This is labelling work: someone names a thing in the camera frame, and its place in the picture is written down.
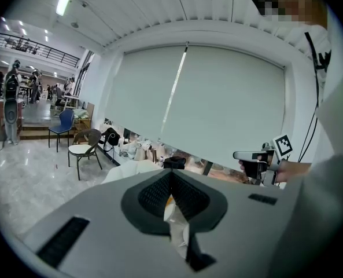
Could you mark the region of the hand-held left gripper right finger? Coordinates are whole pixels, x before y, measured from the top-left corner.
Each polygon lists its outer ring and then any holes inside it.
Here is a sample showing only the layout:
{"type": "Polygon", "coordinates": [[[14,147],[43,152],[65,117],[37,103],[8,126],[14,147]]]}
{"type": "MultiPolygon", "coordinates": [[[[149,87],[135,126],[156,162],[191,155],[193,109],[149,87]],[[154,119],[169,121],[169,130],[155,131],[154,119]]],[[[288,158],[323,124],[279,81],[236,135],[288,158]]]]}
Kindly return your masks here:
{"type": "Polygon", "coordinates": [[[176,204],[189,223],[190,277],[273,277],[275,254],[297,189],[265,188],[172,172],[176,204]]]}

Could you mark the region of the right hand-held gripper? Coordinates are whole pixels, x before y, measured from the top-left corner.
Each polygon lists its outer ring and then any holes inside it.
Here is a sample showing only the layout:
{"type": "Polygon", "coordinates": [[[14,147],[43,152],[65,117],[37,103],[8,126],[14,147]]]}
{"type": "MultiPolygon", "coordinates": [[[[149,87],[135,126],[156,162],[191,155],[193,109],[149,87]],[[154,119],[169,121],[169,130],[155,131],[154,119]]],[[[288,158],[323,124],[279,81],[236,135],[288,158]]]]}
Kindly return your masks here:
{"type": "Polygon", "coordinates": [[[236,151],[233,158],[243,160],[243,167],[251,184],[276,186],[279,166],[293,152],[287,134],[277,136],[262,145],[261,151],[236,151]]]}

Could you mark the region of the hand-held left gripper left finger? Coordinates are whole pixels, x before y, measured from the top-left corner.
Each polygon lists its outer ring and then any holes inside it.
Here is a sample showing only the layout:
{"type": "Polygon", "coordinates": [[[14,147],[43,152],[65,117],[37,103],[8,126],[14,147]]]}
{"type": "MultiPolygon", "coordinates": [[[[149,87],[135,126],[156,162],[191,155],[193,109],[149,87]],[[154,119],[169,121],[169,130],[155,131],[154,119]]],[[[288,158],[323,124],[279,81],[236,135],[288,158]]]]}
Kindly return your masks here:
{"type": "Polygon", "coordinates": [[[169,226],[149,235],[122,211],[143,218],[132,187],[144,188],[166,175],[156,170],[86,189],[37,222],[24,244],[41,260],[70,277],[192,277],[194,271],[171,244],[169,226]]]}

